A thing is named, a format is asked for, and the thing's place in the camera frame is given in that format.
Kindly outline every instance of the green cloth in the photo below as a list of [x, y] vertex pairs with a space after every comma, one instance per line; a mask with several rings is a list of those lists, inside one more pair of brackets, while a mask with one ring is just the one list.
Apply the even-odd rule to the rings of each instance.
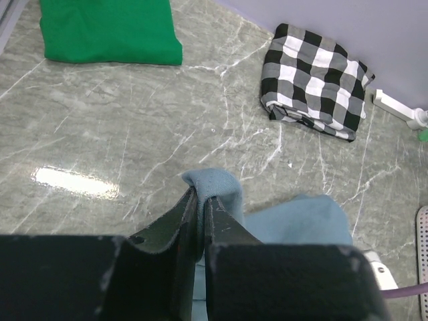
[[422, 130], [419, 133], [419, 140], [421, 142], [428, 142], [428, 129]]
[[45, 57], [181, 65], [169, 0], [40, 0]]

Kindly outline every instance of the gray marble surface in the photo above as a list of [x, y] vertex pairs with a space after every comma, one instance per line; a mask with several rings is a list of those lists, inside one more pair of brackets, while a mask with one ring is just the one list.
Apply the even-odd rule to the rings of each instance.
[[[330, 195], [355, 244], [415, 284], [428, 147], [370, 103], [351, 144], [270, 122], [258, 94], [272, 35], [210, 0], [171, 2], [181, 67], [47, 61], [30, 0], [0, 56], [0, 233], [128, 235], [184, 193], [181, 173], [224, 167], [248, 213]], [[389, 304], [420, 319], [417, 297]]]

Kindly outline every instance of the light blue towel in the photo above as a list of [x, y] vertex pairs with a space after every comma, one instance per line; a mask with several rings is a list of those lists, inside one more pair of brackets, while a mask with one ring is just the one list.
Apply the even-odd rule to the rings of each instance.
[[[299, 195], [290, 202], [243, 216], [243, 191], [239, 181], [222, 169], [188, 171], [183, 179], [198, 195], [198, 244], [203, 246], [203, 206], [217, 196], [238, 222], [264, 243], [352, 245], [348, 219], [339, 205], [327, 195]], [[203, 259], [195, 271], [192, 321], [206, 321], [205, 266]]]

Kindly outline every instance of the purple cable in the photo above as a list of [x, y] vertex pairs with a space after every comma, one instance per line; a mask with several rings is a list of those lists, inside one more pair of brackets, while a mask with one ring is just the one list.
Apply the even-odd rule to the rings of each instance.
[[428, 283], [417, 284], [416, 286], [406, 286], [394, 290], [383, 290], [382, 295], [385, 299], [405, 298], [407, 296], [418, 296], [428, 293]]

